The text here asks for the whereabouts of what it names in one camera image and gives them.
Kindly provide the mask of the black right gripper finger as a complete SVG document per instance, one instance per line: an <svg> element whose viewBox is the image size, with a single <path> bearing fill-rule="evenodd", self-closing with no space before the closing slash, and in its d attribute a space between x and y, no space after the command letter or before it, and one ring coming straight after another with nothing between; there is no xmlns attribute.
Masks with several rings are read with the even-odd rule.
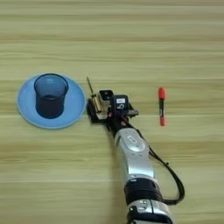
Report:
<svg viewBox="0 0 224 224"><path fill-rule="evenodd" d="M107 124L109 106L105 103L102 104L102 111L100 113L95 112L95 106L92 100L87 101L87 114L92 124Z"/></svg>
<svg viewBox="0 0 224 224"><path fill-rule="evenodd" d="M133 106L131 105L131 103L129 103L128 116L129 117L134 117L134 116L138 116L138 115L139 115L139 111L134 109Z"/></svg>

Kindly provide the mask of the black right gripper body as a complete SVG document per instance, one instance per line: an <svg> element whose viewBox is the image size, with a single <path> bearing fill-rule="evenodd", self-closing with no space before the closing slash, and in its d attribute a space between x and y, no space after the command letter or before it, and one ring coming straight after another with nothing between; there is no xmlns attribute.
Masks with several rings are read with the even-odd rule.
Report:
<svg viewBox="0 0 224 224"><path fill-rule="evenodd" d="M128 110L113 110L109 108L106 126L113 136L119 130L132 128L132 125L129 123Z"/></svg>

